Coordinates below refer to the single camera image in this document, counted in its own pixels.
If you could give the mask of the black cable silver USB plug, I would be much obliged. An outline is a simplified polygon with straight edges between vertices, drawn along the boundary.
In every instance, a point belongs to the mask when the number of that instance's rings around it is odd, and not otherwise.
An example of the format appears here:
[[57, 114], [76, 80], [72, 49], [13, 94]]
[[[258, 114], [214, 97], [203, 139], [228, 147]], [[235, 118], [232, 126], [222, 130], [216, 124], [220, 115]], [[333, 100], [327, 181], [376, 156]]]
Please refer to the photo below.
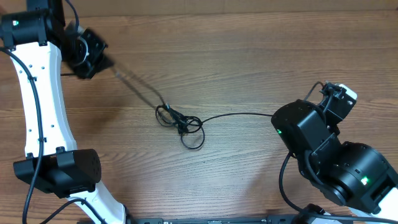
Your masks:
[[[155, 112], [155, 118], [158, 123], [165, 128], [176, 128], [180, 135], [196, 133], [203, 129], [203, 122], [196, 116], [185, 116], [173, 109], [165, 100], [162, 94], [153, 86], [138, 77], [133, 71], [124, 68], [121, 65], [111, 67], [115, 77], [119, 79], [130, 91]], [[156, 105], [146, 97], [134, 84], [140, 84], [160, 101]]]

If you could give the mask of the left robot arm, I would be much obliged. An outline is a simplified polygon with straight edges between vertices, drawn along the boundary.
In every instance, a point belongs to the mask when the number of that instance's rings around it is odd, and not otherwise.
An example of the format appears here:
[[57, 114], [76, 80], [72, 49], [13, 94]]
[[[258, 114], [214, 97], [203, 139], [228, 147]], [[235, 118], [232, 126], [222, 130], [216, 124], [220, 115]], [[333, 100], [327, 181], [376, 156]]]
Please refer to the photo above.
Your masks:
[[25, 158], [13, 164], [31, 190], [78, 205], [92, 223], [133, 223], [101, 180], [94, 149], [79, 149], [71, 132], [61, 84], [61, 64], [90, 79], [113, 66], [106, 43], [78, 21], [67, 24], [62, 1], [30, 0], [23, 12], [1, 17], [1, 51], [17, 72], [25, 114]]

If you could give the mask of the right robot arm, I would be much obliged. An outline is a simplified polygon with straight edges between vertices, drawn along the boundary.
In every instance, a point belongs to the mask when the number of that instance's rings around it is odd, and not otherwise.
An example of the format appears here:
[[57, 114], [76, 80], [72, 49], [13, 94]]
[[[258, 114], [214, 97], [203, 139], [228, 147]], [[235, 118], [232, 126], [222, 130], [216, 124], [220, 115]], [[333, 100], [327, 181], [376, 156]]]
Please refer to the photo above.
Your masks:
[[[341, 83], [325, 83], [318, 104], [297, 99], [279, 108], [271, 123], [289, 150], [279, 173], [284, 201], [300, 218], [316, 222], [397, 223], [397, 172], [375, 148], [359, 142], [340, 142], [338, 123], [357, 102], [357, 94]], [[309, 205], [300, 208], [283, 187], [289, 159], [297, 160], [300, 175], [326, 199], [348, 207], [352, 215], [333, 215]]]

